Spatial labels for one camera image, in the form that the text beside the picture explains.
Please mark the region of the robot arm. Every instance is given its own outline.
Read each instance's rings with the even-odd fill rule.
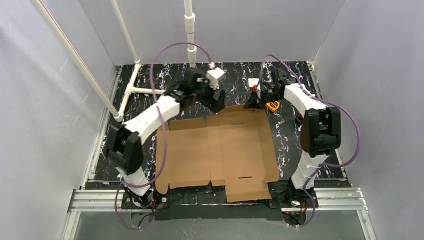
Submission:
[[[144,185],[147,180],[143,163],[142,145],[146,139],[161,125],[159,111],[166,122],[178,115],[183,109],[195,102],[202,103],[212,112],[217,113],[225,108],[226,93],[219,91],[219,81],[225,77],[222,69],[210,63],[209,70],[204,72],[198,68],[187,68],[184,79],[171,85],[158,99],[135,118],[124,124],[113,122],[109,128],[109,137],[105,145],[108,160],[124,177],[125,182],[132,185]],[[149,203],[145,193],[150,185],[145,187],[125,187],[125,191],[141,206]]]
[[[256,87],[259,79],[248,79],[252,93],[244,107],[261,108],[271,101],[287,100],[303,116],[300,162],[286,191],[289,201],[302,200],[307,198],[303,191],[306,180],[327,159],[330,151],[340,146],[340,110],[311,98],[312,94],[305,89],[305,85],[297,83],[283,68],[272,71],[271,76],[273,85],[264,82]],[[313,191],[315,177],[313,176],[306,186],[309,192]]]

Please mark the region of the black marble table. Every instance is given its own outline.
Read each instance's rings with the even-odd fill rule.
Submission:
[[[306,88],[312,93],[315,93],[316,90],[307,63],[302,61],[287,62],[287,64],[300,77]],[[217,66],[226,72],[226,78],[220,83],[220,89],[227,92],[227,98],[225,101],[226,106],[244,104],[246,99],[249,97],[247,79],[258,77],[261,63],[224,62],[217,63]],[[125,65],[122,67],[120,80],[113,100],[113,104],[117,109],[121,104],[125,87],[130,80],[133,67],[134,65]],[[188,64],[186,63],[155,65],[153,70],[153,76],[155,76],[155,87],[157,89],[166,89],[169,84],[172,84],[177,80],[181,80],[187,67]],[[197,64],[197,67],[205,70],[207,69],[207,65],[205,63],[199,63]],[[278,67],[281,67],[279,62],[265,63],[264,80],[270,81],[270,71]],[[147,64],[141,67],[138,78],[135,81],[135,87],[150,88],[149,66]],[[152,104],[153,98],[151,95],[138,93],[132,94],[126,106],[124,122],[136,117]],[[272,113],[270,111],[266,111],[266,113],[268,115],[269,126],[271,128],[280,179],[288,180],[295,172],[301,157],[301,146],[298,140],[301,128],[295,124],[295,118],[298,115],[297,110],[286,100],[281,100],[280,104],[281,107],[277,112]],[[185,109],[174,119],[200,118],[211,114],[212,113],[207,108],[202,106],[200,103],[196,103],[194,106]],[[112,120],[113,117],[110,115],[108,126],[111,124]],[[108,138],[108,132],[109,131],[107,129],[103,138],[102,148]],[[153,133],[143,145],[143,157],[146,161],[146,174],[148,175],[148,179],[151,179],[155,173],[155,139],[156,133]],[[336,155],[334,153],[331,154],[326,162],[338,164]],[[326,166],[318,172],[318,177],[321,179],[344,178],[342,171],[339,168],[332,169],[331,167]],[[101,151],[95,170],[94,181],[117,182],[119,180],[118,171],[109,163],[109,161],[105,158],[104,153]]]

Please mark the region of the cardboard sheet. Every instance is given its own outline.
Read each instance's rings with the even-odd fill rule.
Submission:
[[[225,186],[227,202],[270,199],[269,182],[279,171],[267,115],[263,110],[227,107],[217,115],[172,120],[164,170],[156,189]],[[163,154],[162,129],[156,136],[156,171]]]

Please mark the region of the pipe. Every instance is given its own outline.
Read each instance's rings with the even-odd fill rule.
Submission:
[[[133,93],[137,93],[137,94],[153,94],[153,90],[150,88],[138,88],[138,87],[133,87],[132,88],[132,92]],[[155,89],[154,93],[162,95],[164,94],[165,90],[160,90],[160,89]]]
[[[127,107],[127,103],[128,103],[128,99],[130,98],[130,95],[133,93],[132,90],[134,88],[134,83],[136,82],[136,78],[139,75],[139,71],[140,71],[141,67],[142,67],[142,65],[139,64],[139,63],[137,63],[134,66],[134,70],[132,71],[131,78],[129,79],[129,82],[126,85],[125,92],[123,94],[123,99],[122,99],[122,102],[120,103],[119,112],[118,112],[118,114],[121,118],[121,121],[124,118],[125,108]]]
[[[42,0],[31,0],[31,3],[35,7],[35,9],[38,11],[38,13],[41,15],[41,17],[44,19],[45,23],[50,27],[54,35],[56,35],[57,39],[60,41],[62,46],[67,50],[69,56],[72,58],[75,65],[78,67],[78,69],[87,79],[87,81],[90,83],[94,91],[103,101],[103,103],[106,105],[107,109],[109,109],[110,113],[112,113],[113,117],[117,120],[120,119],[122,121],[122,118],[120,118],[120,115],[118,114],[111,100],[103,91],[103,89],[100,87],[99,83],[96,81],[93,74],[90,72],[89,68],[84,63],[83,59],[80,57],[78,52],[75,50],[74,46],[72,46],[71,42],[66,37],[65,33],[62,31],[59,24],[55,21],[53,16],[50,14],[49,10],[44,5]]]
[[[192,0],[184,0],[184,23],[185,23],[185,32],[187,33],[187,42],[194,44],[195,43],[195,20],[196,15],[193,13]],[[197,47],[195,45],[189,44],[187,47],[187,56],[190,67],[196,67],[196,53]]]
[[[125,25],[124,17],[121,14],[117,0],[110,0],[110,3],[112,3],[116,18],[118,19],[120,28],[122,29],[123,35],[125,36],[126,43],[128,44],[129,50],[131,51],[132,57],[134,58],[134,63],[139,64],[140,58],[137,55],[136,49],[134,48],[133,41],[131,41],[130,33],[128,32],[127,26]]]

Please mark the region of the tape measure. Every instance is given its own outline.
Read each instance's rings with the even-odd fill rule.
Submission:
[[[270,101],[270,102],[267,102],[265,105],[273,113],[275,113],[280,108],[279,101]]]

